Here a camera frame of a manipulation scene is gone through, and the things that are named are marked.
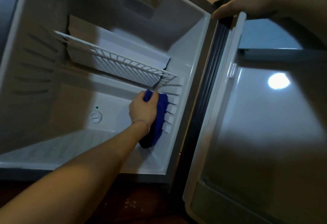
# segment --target finger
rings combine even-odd
[[[143,100],[145,95],[145,91],[141,91],[139,94],[136,95],[135,99]]]
[[[152,104],[154,106],[158,105],[159,101],[159,93],[157,91],[153,92],[151,99],[149,100],[149,104]]]
[[[240,0],[231,0],[227,4],[219,7],[213,14],[213,19],[222,19],[224,17],[233,17],[243,11],[242,6],[239,4]]]

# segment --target blue cleaning cloth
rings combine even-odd
[[[148,102],[151,99],[152,94],[152,91],[147,90],[144,95],[144,101]],[[168,104],[168,96],[166,94],[159,94],[156,120],[151,125],[149,134],[143,137],[143,139],[141,139],[139,142],[142,148],[150,148],[159,140],[162,134],[162,126],[165,122],[165,114]]]

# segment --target refrigerator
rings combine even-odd
[[[325,223],[326,52],[206,0],[0,0],[0,179],[37,180],[168,95],[118,180],[170,183],[198,223]]]

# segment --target white wire rack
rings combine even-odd
[[[117,55],[67,34],[58,31],[51,31],[51,34],[69,45],[67,50],[73,62],[147,86],[155,85],[160,79],[162,83],[167,83],[177,77],[173,73]]]

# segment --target bracelet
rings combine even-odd
[[[135,123],[135,122],[138,122],[138,121],[141,121],[141,122],[145,122],[147,124],[147,127],[148,127],[148,130],[147,130],[147,133],[150,133],[150,125],[147,121],[143,120],[143,119],[137,119],[137,120],[134,120],[132,121],[132,124]]]

